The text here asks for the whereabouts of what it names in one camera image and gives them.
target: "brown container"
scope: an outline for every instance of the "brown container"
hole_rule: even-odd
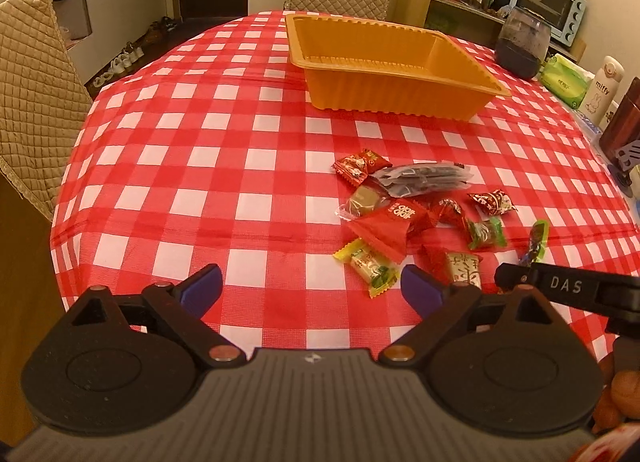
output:
[[[600,137],[600,148],[607,159],[618,164],[616,151],[640,139],[640,78],[636,77],[620,102],[618,111]]]

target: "floor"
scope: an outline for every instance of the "floor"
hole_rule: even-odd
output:
[[[142,44],[142,49],[144,50],[145,55],[138,61],[133,63],[133,66],[130,67],[124,74],[115,76],[114,79],[112,79],[110,82],[135,74],[138,70],[140,70],[140,68],[162,57],[169,50],[177,47],[177,45],[180,45],[185,41],[191,39],[192,37],[219,24],[220,21],[215,18],[187,19],[181,22],[175,29],[170,32],[166,32],[164,34],[164,37],[162,38],[162,41],[153,43],[151,45]],[[105,69],[102,69],[96,75],[99,76],[100,74],[104,73],[107,68],[108,66],[106,66]],[[95,98],[100,92],[100,89],[95,88],[92,85],[93,80],[94,78],[92,77],[92,79],[85,84],[85,87],[88,90],[89,95],[91,95],[92,98]]]

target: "white thermos bottle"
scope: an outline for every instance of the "white thermos bottle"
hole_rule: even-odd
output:
[[[598,125],[618,91],[625,69],[613,57],[605,57],[578,111]]]

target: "white cabinet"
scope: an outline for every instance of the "white cabinet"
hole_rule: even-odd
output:
[[[82,82],[91,79],[166,13],[165,0],[86,0],[92,34],[69,51]]]

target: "yellow candy wrapper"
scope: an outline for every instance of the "yellow candy wrapper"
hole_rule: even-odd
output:
[[[398,270],[383,255],[377,253],[361,238],[348,243],[334,258],[351,265],[358,275],[369,285],[369,297],[382,294],[398,281]]]

